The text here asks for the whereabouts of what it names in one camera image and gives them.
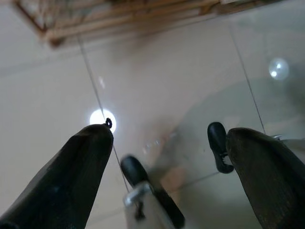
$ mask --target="white floor tile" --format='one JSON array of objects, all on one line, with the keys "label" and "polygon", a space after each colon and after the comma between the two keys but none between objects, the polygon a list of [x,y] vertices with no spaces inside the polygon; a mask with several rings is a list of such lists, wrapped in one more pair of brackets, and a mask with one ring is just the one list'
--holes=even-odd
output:
[{"label": "white floor tile", "polygon": [[217,174],[171,194],[186,229],[261,228],[234,171]]},{"label": "white floor tile", "polygon": [[[305,136],[305,4],[283,1],[231,17],[234,39],[267,134]],[[289,76],[275,80],[269,64],[283,58]]]},{"label": "white floor tile", "polygon": [[[81,56],[0,78],[0,214],[98,109]],[[126,187],[112,153],[93,214],[122,208]]]},{"label": "white floor tile", "polygon": [[107,218],[89,219],[86,229],[127,229],[124,211]]},{"label": "white floor tile", "polygon": [[[118,42],[87,55],[102,106],[116,117],[119,157],[138,157],[153,179],[171,183],[168,190],[216,171],[206,134],[211,122],[262,130],[221,20]],[[160,145],[145,153],[156,139]]]},{"label": "white floor tile", "polygon": [[27,21],[8,5],[0,6],[0,28],[0,70],[80,52],[76,38],[69,39],[58,49],[40,41]]}]

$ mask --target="black caster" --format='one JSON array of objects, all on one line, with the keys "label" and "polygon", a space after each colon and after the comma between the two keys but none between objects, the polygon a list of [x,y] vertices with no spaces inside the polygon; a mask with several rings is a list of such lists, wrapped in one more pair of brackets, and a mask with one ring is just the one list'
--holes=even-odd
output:
[{"label": "black caster", "polygon": [[127,179],[128,183],[135,187],[137,184],[148,181],[148,175],[144,167],[138,161],[137,158],[133,156],[127,156],[121,161],[121,170]]},{"label": "black caster", "polygon": [[[121,170],[132,187],[135,187],[144,181],[149,183],[149,178],[144,167],[141,165],[138,159],[133,156],[127,156],[121,161]],[[183,228],[185,218],[172,198],[166,193],[166,191],[163,188],[153,189],[153,195],[156,197],[159,204],[166,212],[174,228]],[[141,201],[137,204],[137,210],[135,212],[135,218],[137,220],[145,219],[145,215],[142,212],[143,205],[144,203]]]},{"label": "black caster", "polygon": [[217,170],[221,173],[231,173],[234,170],[232,165],[224,162],[224,157],[228,156],[225,147],[226,132],[221,123],[215,122],[208,126],[208,139],[210,148],[214,154]]}]

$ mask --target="tile grout line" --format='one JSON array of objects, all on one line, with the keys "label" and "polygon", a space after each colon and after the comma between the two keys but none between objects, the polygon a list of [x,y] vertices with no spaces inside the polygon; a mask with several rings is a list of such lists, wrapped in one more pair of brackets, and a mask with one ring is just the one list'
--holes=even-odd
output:
[{"label": "tile grout line", "polygon": [[24,62],[16,65],[12,65],[9,67],[0,67],[1,76],[0,78],[4,78],[22,71],[28,71],[30,69],[39,68],[43,65],[47,65],[49,63],[60,62],[62,60],[70,59],[75,56],[81,55],[81,51],[71,51],[59,55],[49,56],[45,58],[41,58],[38,60],[34,60],[32,62]]},{"label": "tile grout line", "polygon": [[[87,68],[87,71],[88,71],[88,74],[89,74],[89,78],[90,78],[90,81],[91,81],[91,84],[92,84],[92,87],[93,87],[93,90],[94,90],[95,97],[97,99],[97,102],[98,102],[98,105],[99,105],[100,110],[102,112],[102,115],[104,116],[103,109],[102,109],[102,102],[101,102],[101,100],[99,98],[99,94],[98,94],[97,88],[96,88],[95,83],[94,83],[93,72],[92,72],[92,69],[90,67],[90,64],[89,64],[89,61],[88,61],[88,57],[86,55],[86,51],[85,51],[85,49],[83,47],[83,42],[82,42],[82,40],[79,37],[77,38],[77,40],[78,40],[78,43],[79,43],[79,46],[80,46],[80,49],[81,49],[81,54],[83,56],[83,59],[84,59],[84,62],[85,62],[85,65],[86,65],[86,68]],[[116,153],[116,149],[115,149],[114,145],[113,145],[113,150],[114,150],[114,154],[115,154],[117,163],[119,164],[120,172],[121,172],[121,175],[123,177],[123,181],[124,181],[126,190],[128,191],[128,186],[127,186],[127,183],[126,183],[126,180],[125,180],[125,176],[124,176],[124,174],[123,174],[123,172],[121,170],[119,157],[118,157],[118,155]]]},{"label": "tile grout line", "polygon": [[211,173],[211,174],[209,174],[209,175],[206,175],[206,176],[204,176],[204,177],[198,178],[198,179],[193,180],[193,181],[191,181],[191,182],[189,182],[189,183],[186,183],[186,184],[184,184],[184,185],[181,185],[181,186],[180,186],[178,189],[176,189],[176,190],[171,190],[171,191],[168,191],[168,192],[169,192],[170,194],[172,194],[172,193],[174,193],[174,192],[177,192],[177,191],[180,191],[180,190],[182,190],[182,189],[184,189],[184,188],[187,188],[187,187],[189,187],[189,186],[191,186],[191,185],[194,185],[194,184],[196,184],[196,183],[199,183],[199,182],[201,182],[201,181],[204,181],[204,180],[206,180],[206,179],[208,179],[208,178],[214,177],[214,176],[216,176],[216,175],[218,175],[218,174],[220,174],[220,172]]},{"label": "tile grout line", "polygon": [[250,80],[249,80],[248,74],[247,74],[247,72],[246,72],[245,65],[244,65],[244,62],[243,62],[243,60],[242,60],[242,56],[241,56],[241,54],[240,54],[240,52],[239,52],[239,49],[238,49],[238,47],[237,47],[237,44],[236,44],[236,41],[235,41],[235,38],[234,38],[234,35],[233,35],[233,32],[232,32],[231,24],[229,24],[228,27],[229,27],[229,33],[230,33],[231,39],[232,39],[233,44],[234,44],[234,46],[235,46],[235,48],[236,48],[236,51],[237,51],[237,55],[238,55],[239,61],[240,61],[241,65],[242,65],[242,69],[243,69],[245,78],[246,78],[246,80],[247,80],[247,84],[248,84],[248,87],[249,87],[249,90],[250,90],[250,93],[251,93],[253,102],[254,102],[254,104],[255,104],[255,108],[256,108],[256,111],[257,111],[259,120],[260,120],[261,125],[262,125],[262,128],[263,128],[263,132],[264,132],[264,134],[266,134],[265,127],[264,127],[264,124],[263,124],[263,120],[262,120],[262,117],[261,117],[261,115],[260,115],[260,113],[259,113],[259,111],[258,111],[258,106],[257,106],[257,103],[256,103],[256,101],[255,101],[255,97],[254,97],[254,94],[253,94],[253,91],[252,91],[252,87],[251,87],[251,85],[250,85]]}]

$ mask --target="caster wheel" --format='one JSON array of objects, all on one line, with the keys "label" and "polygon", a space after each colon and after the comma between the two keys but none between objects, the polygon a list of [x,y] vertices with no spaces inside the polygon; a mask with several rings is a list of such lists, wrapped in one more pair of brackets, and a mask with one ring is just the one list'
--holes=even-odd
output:
[{"label": "caster wheel", "polygon": [[234,170],[232,165],[227,165],[224,162],[224,157],[227,156],[225,147],[226,132],[221,123],[211,123],[208,126],[208,139],[210,148],[214,154],[216,167],[221,173],[231,173]]},{"label": "caster wheel", "polygon": [[132,187],[142,181],[149,181],[145,169],[138,159],[133,156],[123,158],[121,161],[121,170]]}]

